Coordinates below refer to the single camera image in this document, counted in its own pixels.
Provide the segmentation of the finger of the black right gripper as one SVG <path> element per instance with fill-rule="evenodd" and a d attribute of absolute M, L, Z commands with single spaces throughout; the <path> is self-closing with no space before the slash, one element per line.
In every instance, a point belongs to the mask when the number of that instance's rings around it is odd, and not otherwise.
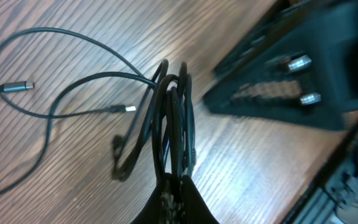
<path fill-rule="evenodd" d="M 328 64 L 345 77 L 358 76 L 358 1 L 279 1 L 218 63 L 223 78 L 256 63 L 274 75 L 284 62 L 328 54 Z"/>
<path fill-rule="evenodd" d="M 263 118 L 330 131 L 345 128 L 326 91 L 304 75 L 228 75 L 203 96 L 214 114 Z"/>

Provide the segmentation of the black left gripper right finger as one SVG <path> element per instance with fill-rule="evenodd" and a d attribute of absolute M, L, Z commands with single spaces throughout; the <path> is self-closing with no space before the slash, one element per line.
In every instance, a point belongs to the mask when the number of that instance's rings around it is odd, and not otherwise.
<path fill-rule="evenodd" d="M 219 224 L 198 192 L 190 176 L 181 179 L 181 199 L 183 211 L 181 223 L 185 224 Z"/>

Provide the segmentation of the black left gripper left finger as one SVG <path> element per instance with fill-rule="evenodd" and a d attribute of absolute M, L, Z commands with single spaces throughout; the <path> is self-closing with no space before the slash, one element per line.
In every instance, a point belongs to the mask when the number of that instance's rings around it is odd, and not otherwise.
<path fill-rule="evenodd" d="M 163 208 L 162 194 L 171 179 L 171 174 L 165 173 L 162 182 L 157 184 L 147 203 L 131 224 L 163 224 L 166 223 L 166 211 Z"/>

